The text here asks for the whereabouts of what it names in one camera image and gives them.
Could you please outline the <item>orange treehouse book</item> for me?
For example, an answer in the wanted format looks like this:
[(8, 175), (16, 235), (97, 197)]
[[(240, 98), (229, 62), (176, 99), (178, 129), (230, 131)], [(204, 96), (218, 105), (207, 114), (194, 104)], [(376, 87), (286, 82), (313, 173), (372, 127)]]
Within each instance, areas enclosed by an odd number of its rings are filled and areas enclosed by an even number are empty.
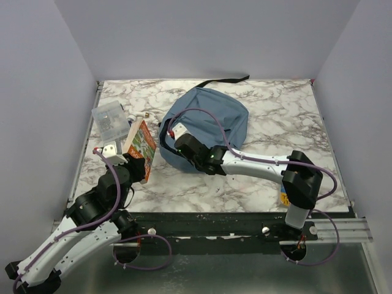
[(132, 123), (122, 150), (136, 159), (145, 159), (145, 178), (141, 183), (147, 183), (156, 152), (156, 143), (144, 119)]

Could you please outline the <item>blue student backpack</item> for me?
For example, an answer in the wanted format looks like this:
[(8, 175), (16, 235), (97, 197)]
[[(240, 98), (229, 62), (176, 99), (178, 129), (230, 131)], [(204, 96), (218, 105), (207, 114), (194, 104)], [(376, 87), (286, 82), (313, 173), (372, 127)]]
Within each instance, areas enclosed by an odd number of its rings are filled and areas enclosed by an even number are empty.
[(175, 119), (173, 125), (183, 124), (209, 148), (225, 144), (219, 126), (223, 127), (230, 146), (235, 149), (242, 147), (247, 137), (249, 111), (231, 96), (207, 88), (206, 85), (212, 82), (213, 80), (206, 80), (177, 99), (159, 127), (160, 155), (166, 163), (185, 173), (199, 171), (176, 151), (174, 141), (167, 135), (170, 120), (179, 112), (188, 109)]

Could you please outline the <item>yellow blue treehouse book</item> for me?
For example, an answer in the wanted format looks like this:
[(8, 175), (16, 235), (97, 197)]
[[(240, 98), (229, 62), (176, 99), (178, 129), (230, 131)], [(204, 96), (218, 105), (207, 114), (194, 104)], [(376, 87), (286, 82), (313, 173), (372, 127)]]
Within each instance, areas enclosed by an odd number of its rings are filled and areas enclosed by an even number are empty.
[(290, 202), (289, 202), (289, 200), (288, 200), (288, 196), (287, 196), (287, 193), (286, 193), (286, 191), (285, 191), (284, 186), (281, 186), (281, 188), (280, 188), (279, 197), (280, 197), (280, 201), (281, 201), (281, 204), (282, 204), (282, 205), (284, 205), (284, 206), (289, 206)]

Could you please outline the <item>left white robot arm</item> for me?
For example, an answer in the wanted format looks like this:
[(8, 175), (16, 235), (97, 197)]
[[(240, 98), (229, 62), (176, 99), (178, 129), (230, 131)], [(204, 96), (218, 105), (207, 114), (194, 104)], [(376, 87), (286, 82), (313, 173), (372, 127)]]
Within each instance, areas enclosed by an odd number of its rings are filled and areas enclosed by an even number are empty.
[(125, 158), (124, 163), (108, 167), (97, 186), (75, 199), (55, 231), (33, 254), (6, 266), (14, 293), (54, 293), (95, 251), (135, 237), (137, 224), (125, 202), (132, 184), (145, 177), (145, 160), (128, 154)]

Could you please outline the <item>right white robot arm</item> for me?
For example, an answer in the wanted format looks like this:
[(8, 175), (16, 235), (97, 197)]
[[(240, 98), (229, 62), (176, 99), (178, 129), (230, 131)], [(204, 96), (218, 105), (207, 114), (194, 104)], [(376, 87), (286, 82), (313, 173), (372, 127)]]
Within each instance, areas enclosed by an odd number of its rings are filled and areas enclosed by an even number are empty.
[(301, 151), (289, 156), (261, 156), (229, 150), (226, 146), (211, 148), (186, 132), (175, 135), (175, 148), (198, 171), (207, 175), (244, 175), (283, 185), (289, 206), (282, 224), (282, 234), (290, 240), (304, 233), (304, 223), (314, 209), (323, 175)]

